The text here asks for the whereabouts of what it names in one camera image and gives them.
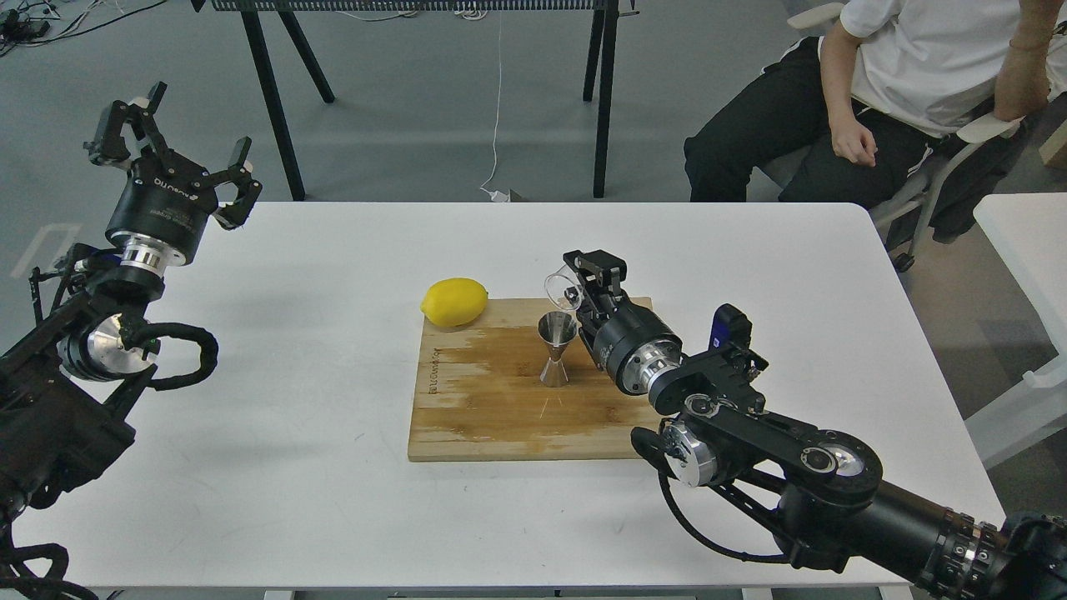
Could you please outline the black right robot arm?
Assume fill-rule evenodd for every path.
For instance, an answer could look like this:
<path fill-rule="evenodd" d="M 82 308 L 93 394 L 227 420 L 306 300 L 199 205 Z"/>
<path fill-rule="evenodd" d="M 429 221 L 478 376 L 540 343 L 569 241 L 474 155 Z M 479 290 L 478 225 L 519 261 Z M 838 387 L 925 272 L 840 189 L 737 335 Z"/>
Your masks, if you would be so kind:
<path fill-rule="evenodd" d="M 994 527 L 883 481 L 864 441 L 766 410 L 752 380 L 768 364 L 737 307 L 717 307 L 708 349 L 687 356 L 655 312 L 630 300 L 624 260 L 599 250 L 563 260 L 563 285 L 550 300 L 574 312 L 598 369 L 660 415 L 659 428 L 636 427 L 630 443 L 698 543 L 728 558 L 835 573 L 860 556 L 937 599 L 1063 599 L 1064 519 L 1019 512 Z M 681 514 L 671 481 L 724 498 L 770 532 L 779 553 L 712 542 Z"/>

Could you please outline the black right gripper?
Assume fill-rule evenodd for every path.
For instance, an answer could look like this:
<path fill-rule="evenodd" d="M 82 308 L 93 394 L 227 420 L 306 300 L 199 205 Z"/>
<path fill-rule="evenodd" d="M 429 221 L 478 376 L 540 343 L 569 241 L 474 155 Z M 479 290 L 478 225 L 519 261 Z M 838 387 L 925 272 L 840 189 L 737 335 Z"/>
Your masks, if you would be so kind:
<path fill-rule="evenodd" d="M 604 250 L 564 254 L 564 305 L 575 312 L 580 337 L 599 372 L 625 394 L 647 394 L 654 380 L 682 363 L 681 338 L 650 307 L 622 288 L 626 262 Z M 618 302 L 601 311 L 599 297 Z"/>

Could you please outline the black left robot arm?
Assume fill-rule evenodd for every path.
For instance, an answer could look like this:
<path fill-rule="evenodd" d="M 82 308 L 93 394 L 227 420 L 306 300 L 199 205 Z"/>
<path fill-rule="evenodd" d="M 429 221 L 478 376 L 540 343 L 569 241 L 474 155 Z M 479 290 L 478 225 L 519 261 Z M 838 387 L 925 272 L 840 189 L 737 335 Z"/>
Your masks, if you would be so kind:
<path fill-rule="evenodd" d="M 216 173 L 168 146 L 155 121 L 164 82 L 145 97 L 103 110 L 87 158 L 126 172 L 103 249 L 76 242 L 29 278 L 34 329 L 1 361 L 3 588 L 27 599 L 91 599 L 66 581 L 68 550 L 19 547 L 12 526 L 23 510 L 95 481 L 133 444 L 128 414 L 146 390 L 195 385 L 218 364 L 218 343 L 201 327 L 152 323 L 145 312 L 165 289 L 168 267 L 193 262 L 210 219 L 242 227 L 262 184 L 237 140 Z"/>

